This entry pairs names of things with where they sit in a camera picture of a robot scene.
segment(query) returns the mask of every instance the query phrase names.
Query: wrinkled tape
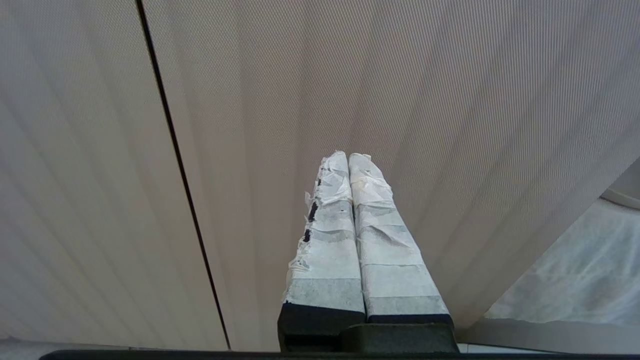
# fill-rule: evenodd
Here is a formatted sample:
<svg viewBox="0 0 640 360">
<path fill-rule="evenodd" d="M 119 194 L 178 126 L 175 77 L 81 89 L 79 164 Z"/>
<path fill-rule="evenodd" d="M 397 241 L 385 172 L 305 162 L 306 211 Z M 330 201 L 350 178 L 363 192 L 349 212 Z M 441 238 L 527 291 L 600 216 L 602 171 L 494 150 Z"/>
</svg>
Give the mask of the wrinkled tape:
<svg viewBox="0 0 640 360">
<path fill-rule="evenodd" d="M 377 306 L 388 307 L 392 314 L 418 308 L 436 310 L 429 304 L 440 293 L 396 209 L 391 187 L 367 156 L 352 154 L 349 169 L 365 300 L 372 303 L 377 299 Z M 414 300 L 395 300 L 400 298 Z M 438 313 L 441 308 L 446 310 L 441 300 L 435 302 Z"/>
<path fill-rule="evenodd" d="M 426 266 L 364 265 L 365 297 L 421 297 L 440 295 Z"/>
<path fill-rule="evenodd" d="M 337 151 L 323 159 L 318 170 L 314 196 L 307 205 L 317 204 L 308 242 L 298 242 L 296 257 L 289 263 L 291 279 L 360 279 L 355 243 L 351 187 L 346 155 Z"/>
</svg>

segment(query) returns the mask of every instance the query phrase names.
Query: white cloth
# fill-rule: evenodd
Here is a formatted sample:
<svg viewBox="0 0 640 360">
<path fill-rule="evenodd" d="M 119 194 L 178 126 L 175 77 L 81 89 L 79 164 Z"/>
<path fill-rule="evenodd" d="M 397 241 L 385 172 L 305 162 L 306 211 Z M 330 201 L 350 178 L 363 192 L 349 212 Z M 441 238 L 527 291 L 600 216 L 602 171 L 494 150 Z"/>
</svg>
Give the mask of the white cloth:
<svg viewBox="0 0 640 360">
<path fill-rule="evenodd" d="M 640 325 L 640 211 L 598 199 L 485 317 Z"/>
</svg>

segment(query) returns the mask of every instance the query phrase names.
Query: beige fabric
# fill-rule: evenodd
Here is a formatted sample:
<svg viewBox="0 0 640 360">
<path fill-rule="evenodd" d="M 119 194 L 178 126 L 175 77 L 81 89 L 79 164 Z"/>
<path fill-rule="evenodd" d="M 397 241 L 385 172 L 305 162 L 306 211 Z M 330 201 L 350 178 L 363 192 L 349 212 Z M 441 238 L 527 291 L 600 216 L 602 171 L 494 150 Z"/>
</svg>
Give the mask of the beige fabric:
<svg viewBox="0 0 640 360">
<path fill-rule="evenodd" d="M 0 18 L 2 330 L 225 350 L 135 4 Z"/>
<path fill-rule="evenodd" d="M 232 348 L 274 350 L 303 192 L 371 154 L 464 328 L 640 155 L 635 1 L 147 1 Z"/>
</svg>

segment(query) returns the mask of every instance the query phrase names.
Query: black line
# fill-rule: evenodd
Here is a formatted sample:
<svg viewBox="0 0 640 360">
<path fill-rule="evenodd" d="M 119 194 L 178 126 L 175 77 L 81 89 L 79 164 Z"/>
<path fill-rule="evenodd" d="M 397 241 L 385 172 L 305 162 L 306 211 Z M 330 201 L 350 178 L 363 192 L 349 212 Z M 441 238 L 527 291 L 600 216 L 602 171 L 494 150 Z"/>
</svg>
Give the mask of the black line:
<svg viewBox="0 0 640 360">
<path fill-rule="evenodd" d="M 213 277 L 211 276 L 211 267 L 209 266 L 209 260 L 207 259 L 207 251 L 202 241 L 202 233 L 200 232 L 200 225 L 198 225 L 198 217 L 196 216 L 196 209 L 193 205 L 193 198 L 191 197 L 191 191 L 189 190 L 189 182 L 187 181 L 187 175 L 184 171 L 184 164 L 182 163 L 182 156 L 180 155 L 180 147 L 178 146 L 178 139 L 175 136 L 175 128 L 173 127 L 173 120 L 171 119 L 171 112 L 169 111 L 169 103 L 166 100 L 166 94 L 164 92 L 164 85 L 162 82 L 162 76 L 160 76 L 160 66 L 156 58 L 156 50 L 154 49 L 154 42 L 151 39 L 151 32 L 149 31 L 149 24 L 147 22 L 147 15 L 145 14 L 145 7 L 142 5 L 142 0 L 136 0 L 136 7 L 138 8 L 138 16 L 140 16 L 140 24 L 142 25 L 142 31 L 145 34 L 145 41 L 147 43 L 147 50 L 149 52 L 149 58 L 151 60 L 151 66 L 154 68 L 154 75 L 156 76 L 156 84 L 158 86 L 158 92 L 160 93 L 160 99 L 162 100 L 162 107 L 164 110 L 164 117 L 166 118 L 166 125 L 169 128 L 171 134 L 171 141 L 173 143 L 173 150 L 175 151 L 175 157 L 178 160 L 178 167 L 180 168 L 180 176 L 182 176 L 182 184 L 184 185 L 184 192 L 187 195 L 189 201 L 189 208 L 191 210 L 191 217 L 193 218 L 193 225 L 196 228 L 196 234 L 198 235 L 198 242 L 200 243 L 200 252 L 202 253 L 202 259 L 204 265 L 207 268 L 207 275 L 209 276 L 209 284 L 211 285 L 211 291 L 213 292 L 213 298 L 216 301 L 216 307 L 218 308 L 218 316 L 220 317 L 220 323 L 222 324 L 222 331 L 225 333 L 225 340 L 227 341 L 227 348 L 231 349 L 229 343 L 229 335 L 227 334 L 227 327 L 225 326 L 225 319 L 222 316 L 220 309 L 220 302 L 218 301 L 218 294 L 216 293 L 216 287 L 213 284 Z"/>
</svg>

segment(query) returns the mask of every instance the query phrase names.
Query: white tape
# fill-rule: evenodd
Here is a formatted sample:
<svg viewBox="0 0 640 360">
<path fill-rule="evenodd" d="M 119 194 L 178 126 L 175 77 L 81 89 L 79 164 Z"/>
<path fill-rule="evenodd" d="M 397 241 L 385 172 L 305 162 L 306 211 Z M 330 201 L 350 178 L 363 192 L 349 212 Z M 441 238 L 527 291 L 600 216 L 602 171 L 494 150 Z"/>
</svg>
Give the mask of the white tape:
<svg viewBox="0 0 640 360">
<path fill-rule="evenodd" d="M 350 306 L 363 311 L 353 200 L 344 152 L 337 151 L 323 159 L 313 196 L 306 194 L 305 202 L 310 211 L 307 235 L 298 242 L 296 257 L 289 263 L 283 301 L 310 306 L 331 304 L 330 307 L 344 309 Z M 324 295 L 317 294 L 317 286 L 333 286 L 336 299 L 323 300 Z"/>
<path fill-rule="evenodd" d="M 349 170 L 367 312 L 448 313 L 380 169 L 370 156 L 352 154 Z"/>
</svg>

